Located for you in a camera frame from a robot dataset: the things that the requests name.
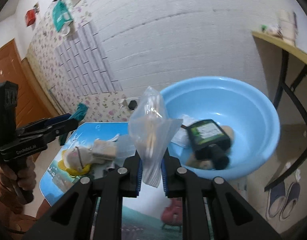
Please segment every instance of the blue basin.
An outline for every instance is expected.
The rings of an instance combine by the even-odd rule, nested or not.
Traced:
[[[277,111],[271,101],[253,86],[226,77],[197,77],[180,81],[161,91],[170,118],[182,114],[195,119],[213,119],[234,130],[225,170],[201,170],[185,165],[191,148],[170,143],[171,155],[202,178],[238,179],[257,170],[274,153],[280,136]]]

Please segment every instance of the blue table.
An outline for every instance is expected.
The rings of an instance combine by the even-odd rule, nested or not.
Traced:
[[[61,152],[78,145],[91,146],[95,139],[109,140],[116,134],[128,133],[127,122],[84,123],[70,136],[58,152],[40,181],[40,190],[50,205],[53,205],[80,178],[73,178],[58,168]],[[94,164],[87,174],[91,179],[101,178],[106,165]],[[137,198],[123,199],[122,234],[124,239],[182,239],[178,227],[162,229],[160,220],[170,200],[165,197],[162,180],[158,188],[141,185]]]

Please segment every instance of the orange door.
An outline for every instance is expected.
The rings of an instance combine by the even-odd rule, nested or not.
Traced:
[[[51,117],[27,83],[14,40],[0,48],[0,83],[4,81],[10,81],[19,86],[16,108],[17,127]]]

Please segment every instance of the teal cloth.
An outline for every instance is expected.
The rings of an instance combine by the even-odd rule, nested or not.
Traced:
[[[79,103],[76,112],[74,112],[71,117],[68,119],[76,119],[77,121],[82,121],[85,118],[85,115],[87,113],[88,106],[86,106],[83,103]],[[68,133],[62,134],[59,136],[59,143],[61,146],[65,145],[66,139],[67,139]]]
[[[58,0],[52,9],[52,18],[57,32],[60,32],[64,25],[73,21],[67,6],[62,0]]]

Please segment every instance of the ceiling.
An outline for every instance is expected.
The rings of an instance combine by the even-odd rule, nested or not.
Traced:
[[[0,11],[0,22],[8,18],[11,15],[14,15],[19,0],[8,0],[3,9]]]

